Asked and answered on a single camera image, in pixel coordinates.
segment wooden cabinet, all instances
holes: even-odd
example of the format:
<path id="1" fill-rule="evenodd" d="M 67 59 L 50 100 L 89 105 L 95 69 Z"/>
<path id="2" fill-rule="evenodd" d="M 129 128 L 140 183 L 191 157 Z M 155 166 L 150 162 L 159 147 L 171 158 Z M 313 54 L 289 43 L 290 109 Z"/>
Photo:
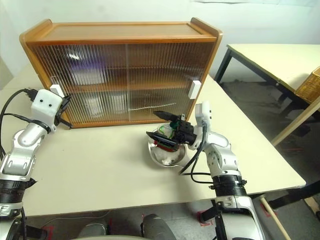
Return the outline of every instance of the wooden cabinet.
<path id="1" fill-rule="evenodd" d="M 73 128 L 161 122 L 153 111 L 189 118 L 192 81 L 204 82 L 222 33 L 190 22 L 45 20 L 20 42 L 48 89 L 71 95 L 63 116 Z"/>

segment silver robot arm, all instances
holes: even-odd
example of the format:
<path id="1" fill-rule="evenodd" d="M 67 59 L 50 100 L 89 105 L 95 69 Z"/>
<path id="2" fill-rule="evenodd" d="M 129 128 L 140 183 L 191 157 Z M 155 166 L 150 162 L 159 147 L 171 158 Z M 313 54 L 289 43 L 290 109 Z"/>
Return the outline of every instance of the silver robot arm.
<path id="1" fill-rule="evenodd" d="M 205 122 L 207 131 L 202 150 L 206 154 L 213 181 L 211 188 L 217 196 L 214 199 L 217 239 L 264 240 L 265 236 L 252 199 L 247 196 L 244 188 L 247 181 L 242 179 L 238 170 L 238 160 L 231 151 L 231 144 L 223 135 L 210 131 L 209 102 L 195 106 L 195 117 L 197 126 L 194 127 L 194 133 L 197 137 L 189 148 L 195 149 L 195 146 L 199 146 Z"/>
<path id="2" fill-rule="evenodd" d="M 49 90 L 38 91 L 31 105 L 31 122 L 12 139 L 12 149 L 0 165 L 0 240 L 6 240 L 19 221 L 25 189 L 35 181 L 31 178 L 36 163 L 35 153 L 43 139 L 56 131 L 57 117 L 70 98 L 62 98 Z"/>

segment metal bowl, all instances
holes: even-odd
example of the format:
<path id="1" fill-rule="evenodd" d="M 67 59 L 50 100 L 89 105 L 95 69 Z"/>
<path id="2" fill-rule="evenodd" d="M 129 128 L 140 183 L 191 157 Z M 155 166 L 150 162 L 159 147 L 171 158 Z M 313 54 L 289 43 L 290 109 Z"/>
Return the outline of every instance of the metal bowl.
<path id="1" fill-rule="evenodd" d="M 155 148 L 158 148 L 157 145 L 155 145 L 153 139 L 151 139 L 149 137 L 149 141 L 148 141 L 149 154 L 150 154 L 152 160 L 157 165 L 159 165 L 161 167 L 170 168 L 170 167 L 179 166 L 179 167 L 183 168 L 187 164 L 187 162 L 189 161 L 189 158 L 187 155 L 187 147 L 185 144 L 179 145 L 180 153 L 179 153 L 178 157 L 173 162 L 171 162 L 171 164 L 169 164 L 169 165 L 163 164 L 162 159 L 157 158 L 156 154 L 154 153 Z"/>

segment white wall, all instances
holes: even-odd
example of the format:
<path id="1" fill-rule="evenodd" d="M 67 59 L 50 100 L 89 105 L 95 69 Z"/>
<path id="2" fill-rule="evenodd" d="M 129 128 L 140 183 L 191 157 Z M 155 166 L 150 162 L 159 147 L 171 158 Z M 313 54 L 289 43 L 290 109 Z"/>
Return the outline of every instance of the white wall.
<path id="1" fill-rule="evenodd" d="M 29 61 L 19 34 L 43 19 L 53 22 L 189 21 L 198 17 L 223 31 L 211 68 L 215 75 L 231 43 L 320 44 L 320 2 L 316 6 L 200 3 L 192 0 L 2 0 L 8 35 L 2 58 L 16 75 Z M 231 62 L 226 79 L 256 80 L 241 64 Z"/>

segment gray floor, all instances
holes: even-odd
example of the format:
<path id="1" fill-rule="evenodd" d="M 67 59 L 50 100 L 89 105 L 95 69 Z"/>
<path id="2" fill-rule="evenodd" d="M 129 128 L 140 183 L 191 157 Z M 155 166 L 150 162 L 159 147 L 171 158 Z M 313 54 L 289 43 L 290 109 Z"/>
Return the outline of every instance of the gray floor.
<path id="1" fill-rule="evenodd" d="M 233 101 L 269 139 L 272 139 L 291 119 L 299 114 L 299 111 L 295 111 L 288 118 L 282 119 L 279 117 L 279 112 L 289 101 L 286 100 L 283 105 L 278 105 L 276 99 L 280 93 L 273 87 L 238 81 L 227 83 L 223 87 Z M 307 127 L 311 129 L 308 134 L 303 137 L 291 135 L 281 143 L 278 149 L 288 163 L 310 184 L 320 179 L 319 151 L 316 145 L 319 142 L 320 124 L 313 123 Z M 267 200 L 272 200 L 284 194 L 286 194 L 285 191 L 279 191 L 268 193 L 265 196 Z M 284 237 L 272 218 L 264 211 L 258 199 L 254 200 L 254 205 L 263 225 L 266 239 L 283 240 Z M 50 232 L 48 237 L 50 240 L 76 238 L 82 227 L 101 219 L 110 224 L 112 234 L 140 236 L 140 224 L 143 215 L 155 213 L 167 222 L 178 240 L 211 240 L 215 236 L 214 222 L 203 226 L 196 218 L 198 211 L 204 211 L 209 207 L 211 207 L 210 201 L 199 201 L 117 209 L 110 212 L 30 217 L 27 222 L 40 228 L 49 220 L 59 217 L 59 219 L 51 221 L 45 226 Z M 103 216 L 105 213 L 107 215 L 103 218 L 92 218 Z M 320 222 L 303 200 L 279 208 L 276 214 L 287 229 L 291 239 L 320 239 Z"/>

